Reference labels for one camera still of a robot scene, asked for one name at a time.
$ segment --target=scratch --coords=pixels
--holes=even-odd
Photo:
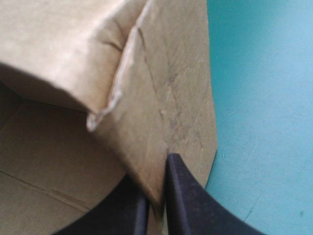
[[[250,153],[250,156],[252,156],[252,155],[254,154],[255,149],[260,145],[260,143],[261,143],[261,141],[259,141],[259,142],[255,145],[255,147],[253,148],[253,150],[252,150],[251,153]]]
[[[225,153],[224,153],[224,150],[222,150],[222,156],[223,156],[223,159],[225,160]]]
[[[255,202],[253,203],[253,206],[251,207],[251,209],[249,210],[248,214],[246,215],[245,219],[244,219],[244,222],[248,219],[248,217],[252,214],[254,208],[255,208],[255,205],[256,203],[258,202],[260,196],[258,196],[258,198],[255,200]]]
[[[246,99],[245,102],[243,102],[237,109],[235,109],[233,112],[231,112],[230,115],[228,115],[227,117],[225,117],[219,124],[217,124],[217,126],[219,126],[220,124],[222,124],[223,122],[225,122],[227,119],[229,119],[231,116],[233,116],[238,110],[240,110],[248,101],[249,101],[250,97],[248,99]]]

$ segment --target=blue surface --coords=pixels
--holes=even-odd
[[[219,149],[207,191],[269,235],[313,234],[313,1],[209,0]]]

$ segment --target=brown cardboard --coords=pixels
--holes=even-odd
[[[206,1],[149,0],[132,28],[107,109],[88,127],[112,148],[155,209],[165,159],[178,152],[204,186],[217,142]]]
[[[25,98],[89,112],[89,131],[158,215],[167,153],[206,183],[217,142],[205,0],[6,0],[0,12],[0,79]]]
[[[107,104],[128,32],[144,2],[2,1],[1,63],[31,74],[49,92],[35,92],[30,77],[23,86],[19,78],[2,79],[26,98],[67,106],[60,99],[54,101],[57,89],[62,89],[98,112]]]
[[[13,94],[0,89],[1,103],[11,103]],[[27,100],[11,112],[0,129],[0,234],[50,234],[118,184],[124,170],[85,121],[84,113]]]

